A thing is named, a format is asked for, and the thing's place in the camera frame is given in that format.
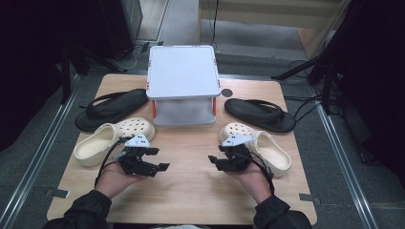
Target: white plastic box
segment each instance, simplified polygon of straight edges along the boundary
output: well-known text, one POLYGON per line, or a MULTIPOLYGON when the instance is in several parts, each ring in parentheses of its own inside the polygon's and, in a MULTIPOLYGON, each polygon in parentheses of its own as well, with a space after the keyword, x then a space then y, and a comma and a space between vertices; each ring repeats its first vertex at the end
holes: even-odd
POLYGON ((211 46, 155 46, 146 94, 160 126, 212 124, 221 85, 211 46))

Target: black sleeve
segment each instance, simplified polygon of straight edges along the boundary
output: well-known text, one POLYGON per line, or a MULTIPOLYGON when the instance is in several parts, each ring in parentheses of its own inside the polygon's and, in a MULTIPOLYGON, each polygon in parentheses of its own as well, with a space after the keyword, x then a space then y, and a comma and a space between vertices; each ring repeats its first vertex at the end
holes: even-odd
POLYGON ((92 190, 75 200, 63 218, 49 221, 42 229, 108 229, 106 218, 111 203, 109 198, 92 190))
POLYGON ((271 196, 256 206, 254 224, 258 229, 296 228, 288 218, 289 205, 276 196, 271 196))

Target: box lid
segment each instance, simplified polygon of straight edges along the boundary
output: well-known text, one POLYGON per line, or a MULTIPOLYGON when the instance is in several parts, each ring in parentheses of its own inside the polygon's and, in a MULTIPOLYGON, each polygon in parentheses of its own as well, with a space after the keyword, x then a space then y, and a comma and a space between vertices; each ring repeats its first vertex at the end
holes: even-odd
POLYGON ((150 50, 150 99, 216 97, 221 85, 211 46, 155 46, 150 50))

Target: human hand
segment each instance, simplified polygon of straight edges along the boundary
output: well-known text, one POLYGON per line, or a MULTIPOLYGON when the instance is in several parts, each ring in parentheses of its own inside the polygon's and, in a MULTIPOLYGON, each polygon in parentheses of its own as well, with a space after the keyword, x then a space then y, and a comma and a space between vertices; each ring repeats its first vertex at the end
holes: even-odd
MULTIPOLYGON (((263 166, 259 158, 254 158, 259 164, 263 166)), ((250 163, 244 171, 241 172, 225 172, 227 175, 236 178, 244 187, 257 204, 263 202, 271 196, 268 188, 268 182, 263 175, 260 168, 255 163, 250 163)))
POLYGON ((119 163, 112 163, 104 168, 98 180, 95 190, 104 194, 107 198, 114 198, 131 184, 147 179, 141 175, 127 175, 119 163))

